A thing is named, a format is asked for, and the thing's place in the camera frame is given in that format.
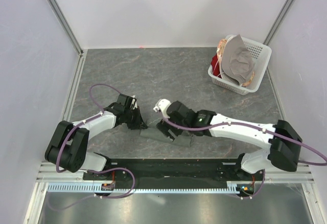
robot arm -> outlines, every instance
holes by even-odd
[[[87,152],[87,144],[91,138],[123,123],[126,123],[131,130],[147,128],[137,106],[136,98],[123,94],[119,95],[117,102],[106,107],[104,112],[100,112],[97,118],[89,121],[93,117],[72,123],[60,122],[46,149],[45,159],[56,164],[64,139],[74,126],[84,122],[84,125],[78,127],[69,138],[71,144],[65,146],[59,166],[70,172],[76,172],[79,169],[101,171],[107,159],[102,155]]]
[[[224,126],[213,127],[202,131],[190,130],[189,132],[196,136],[227,137],[261,147],[261,150],[254,153],[241,154],[239,156],[239,160],[241,161],[240,168],[250,174],[272,167],[285,171],[296,171],[297,169],[300,146],[265,133],[266,130],[269,130],[302,142],[300,136],[286,121],[279,120],[276,125],[250,123],[229,118],[213,111],[200,110],[194,112],[181,102],[171,103],[166,99],[159,100],[153,110],[155,112],[161,112],[164,118],[167,119],[159,122],[157,128],[171,138],[183,132],[182,129],[176,128],[174,124],[184,128],[201,128],[225,123],[226,125]],[[234,122],[253,125],[260,128],[260,130],[242,125],[232,125]]]

laundry basket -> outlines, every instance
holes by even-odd
[[[248,50],[251,52],[253,65],[254,65],[254,77],[251,84],[247,87],[242,87],[240,85],[236,85],[227,80],[223,80],[217,76],[213,75],[213,68],[210,65],[208,69],[208,74],[211,77],[211,80],[214,84],[224,87],[228,90],[234,91],[241,95],[246,95],[249,92],[256,92],[259,89],[262,78],[264,77],[270,56],[271,56],[271,48],[261,44],[259,42],[243,38],[243,42]]]

white wall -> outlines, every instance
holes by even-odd
[[[78,55],[46,0],[0,0],[0,216],[22,223]]]
[[[327,0],[296,0],[271,42],[269,70],[286,119],[327,155]],[[322,160],[306,150],[307,160]],[[312,167],[327,207],[327,168]]]
[[[263,42],[285,0],[57,0],[83,48]]]

gray hat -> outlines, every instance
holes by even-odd
[[[227,42],[221,59],[221,68],[229,81],[241,85],[250,81],[254,67],[252,55],[240,35]]]

gray tabletop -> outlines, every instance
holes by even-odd
[[[215,48],[93,49],[87,53],[71,121],[96,114],[88,97],[95,83],[113,85],[126,95],[136,95],[144,120],[156,115],[160,98],[181,101],[194,111],[205,109],[257,123],[276,123],[277,104],[265,74],[255,93],[239,95],[211,82],[207,74]],[[94,88],[105,106],[118,94],[107,87]],[[227,138],[196,137],[191,147],[180,147],[139,136],[125,125],[90,140],[88,150],[111,158],[235,158],[257,150],[251,144]]]

